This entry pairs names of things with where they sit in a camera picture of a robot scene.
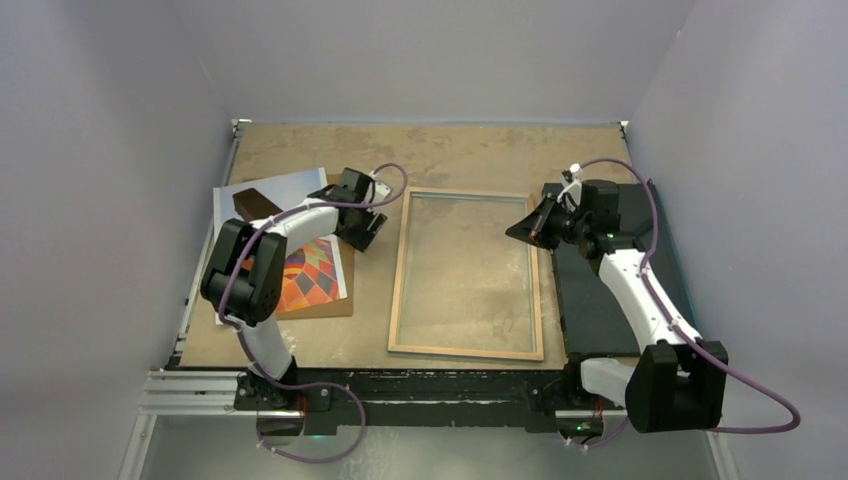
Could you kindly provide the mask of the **brown cardboard backing board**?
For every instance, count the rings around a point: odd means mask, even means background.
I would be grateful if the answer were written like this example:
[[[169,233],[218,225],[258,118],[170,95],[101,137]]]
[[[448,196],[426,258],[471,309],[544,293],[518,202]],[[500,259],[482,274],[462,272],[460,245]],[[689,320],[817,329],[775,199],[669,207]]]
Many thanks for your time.
[[[260,220],[283,211],[280,200],[252,186],[232,195],[236,213],[245,221]],[[333,235],[316,238],[291,253],[283,265],[283,278],[278,306],[279,320],[350,316],[347,306],[343,261],[349,257],[341,251]]]

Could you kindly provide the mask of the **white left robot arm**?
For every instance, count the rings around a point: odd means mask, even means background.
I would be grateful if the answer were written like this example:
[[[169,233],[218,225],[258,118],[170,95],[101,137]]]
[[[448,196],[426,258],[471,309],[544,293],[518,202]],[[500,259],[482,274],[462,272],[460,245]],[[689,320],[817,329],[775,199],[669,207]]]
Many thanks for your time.
[[[309,193],[292,208],[259,220],[231,219],[219,230],[200,294],[236,334],[249,372],[262,379],[259,395],[272,408],[292,405],[299,388],[295,357],[275,318],[285,261],[327,235],[365,251],[387,220],[381,207],[406,190],[381,180],[383,169],[378,166],[364,173],[346,168],[338,183]]]

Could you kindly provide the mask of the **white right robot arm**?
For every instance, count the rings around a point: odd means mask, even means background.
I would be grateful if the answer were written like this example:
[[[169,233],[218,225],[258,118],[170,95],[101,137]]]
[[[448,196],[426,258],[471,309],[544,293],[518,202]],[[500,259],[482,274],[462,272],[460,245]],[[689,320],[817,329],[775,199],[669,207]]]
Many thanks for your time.
[[[722,415],[727,351],[688,323],[655,274],[650,257],[659,218],[649,186],[642,188],[649,222],[637,230],[623,227],[621,193],[629,188],[607,180],[573,181],[547,194],[505,233],[543,250],[574,246],[638,346],[633,366],[610,353],[570,361],[561,381],[569,404],[584,407],[603,397],[624,407],[640,433],[712,429]]]

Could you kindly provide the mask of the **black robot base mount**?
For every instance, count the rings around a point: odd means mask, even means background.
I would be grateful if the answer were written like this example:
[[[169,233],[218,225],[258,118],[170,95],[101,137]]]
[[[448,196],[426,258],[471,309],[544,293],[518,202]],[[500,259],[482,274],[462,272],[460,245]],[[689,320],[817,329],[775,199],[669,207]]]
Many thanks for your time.
[[[308,435],[340,426],[520,428],[595,434],[623,408],[580,390],[564,370],[342,369],[300,367],[287,392],[244,371],[233,407],[291,414]]]

